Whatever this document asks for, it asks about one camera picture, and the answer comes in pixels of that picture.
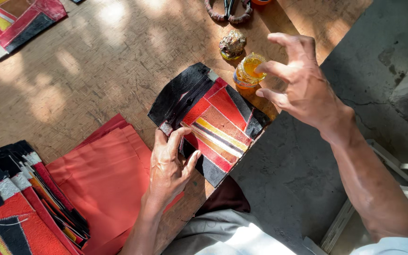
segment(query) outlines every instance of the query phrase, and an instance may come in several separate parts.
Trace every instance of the stack of leather pieces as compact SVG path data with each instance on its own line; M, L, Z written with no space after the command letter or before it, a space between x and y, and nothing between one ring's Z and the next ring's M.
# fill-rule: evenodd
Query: stack of leather pieces
M117 114L71 152L46 165L89 222L92 238L83 249L86 255L113 255L124 245L149 186L150 155L133 126Z
M149 186L150 154L120 114L46 166L26 141L0 148L0 254L116 254Z
M88 223L26 141L0 148L0 254L83 254Z

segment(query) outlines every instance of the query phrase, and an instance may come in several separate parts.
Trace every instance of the wooden work surface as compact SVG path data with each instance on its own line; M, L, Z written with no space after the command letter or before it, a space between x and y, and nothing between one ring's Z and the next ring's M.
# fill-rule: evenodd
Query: wooden work surface
M372 0L273 0L254 6L252 19L232 26L215 23L203 0L87 0L62 3L68 18L0 63L0 146L28 140L49 163L121 113L152 148L155 124L147 117L159 91L189 65L202 62L231 85L238 61L224 61L220 39L234 27L247 35L246 52L287 61L284 49L267 41L270 32L316 38L321 63ZM223 1L214 10L223 12ZM243 12L235 2L236 15ZM263 87L281 83L267 77ZM243 95L271 118L273 105ZM160 253L214 188L195 171L185 197L159 226Z

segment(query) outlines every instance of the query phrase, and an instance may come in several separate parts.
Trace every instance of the small container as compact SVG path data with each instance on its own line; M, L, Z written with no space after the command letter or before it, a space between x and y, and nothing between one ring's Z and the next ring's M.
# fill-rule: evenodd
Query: small container
M256 87L267 76L265 72L254 72L254 69L261 63L265 63L265 58L256 53L251 53L243 58L234 71L235 84L241 89Z

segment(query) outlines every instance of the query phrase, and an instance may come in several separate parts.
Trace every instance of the fingernail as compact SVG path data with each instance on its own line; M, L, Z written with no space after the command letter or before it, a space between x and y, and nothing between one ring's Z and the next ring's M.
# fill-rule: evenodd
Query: fingernail
M262 93L262 91L260 91L260 90L256 90L256 95L258 96L258 97L264 97L264 93Z

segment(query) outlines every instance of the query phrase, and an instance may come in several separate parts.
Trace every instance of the leather patchwork piece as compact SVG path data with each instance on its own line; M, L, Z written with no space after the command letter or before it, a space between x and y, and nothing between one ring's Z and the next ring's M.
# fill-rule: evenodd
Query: leather patchwork piece
M270 122L266 114L202 63L172 79L152 104L148 116L166 135L179 127L192 129L178 150L185 157L201 150L196 169L214 187Z
M0 59L66 15L59 0L0 0Z

